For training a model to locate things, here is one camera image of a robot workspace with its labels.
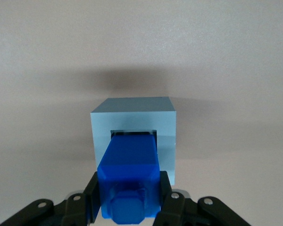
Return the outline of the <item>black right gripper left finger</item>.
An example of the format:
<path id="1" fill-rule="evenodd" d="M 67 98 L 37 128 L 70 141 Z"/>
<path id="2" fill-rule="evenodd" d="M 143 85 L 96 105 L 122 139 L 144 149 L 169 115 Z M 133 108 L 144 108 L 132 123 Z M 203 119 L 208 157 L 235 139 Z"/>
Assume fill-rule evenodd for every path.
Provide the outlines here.
<path id="1" fill-rule="evenodd" d="M 89 226 L 100 209 L 98 175 L 95 172 L 83 192 L 70 195 L 55 205 L 38 199 L 0 223 L 1 226 Z"/>

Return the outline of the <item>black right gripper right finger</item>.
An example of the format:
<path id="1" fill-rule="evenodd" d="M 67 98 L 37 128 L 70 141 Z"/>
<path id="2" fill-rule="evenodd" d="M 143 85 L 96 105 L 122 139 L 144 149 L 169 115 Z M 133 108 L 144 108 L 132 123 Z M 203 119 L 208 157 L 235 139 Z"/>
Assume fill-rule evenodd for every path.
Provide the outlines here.
<path id="1" fill-rule="evenodd" d="M 154 226 L 249 226 L 220 199 L 206 196 L 194 202 L 172 190 L 168 173 L 160 172 L 160 206 Z"/>

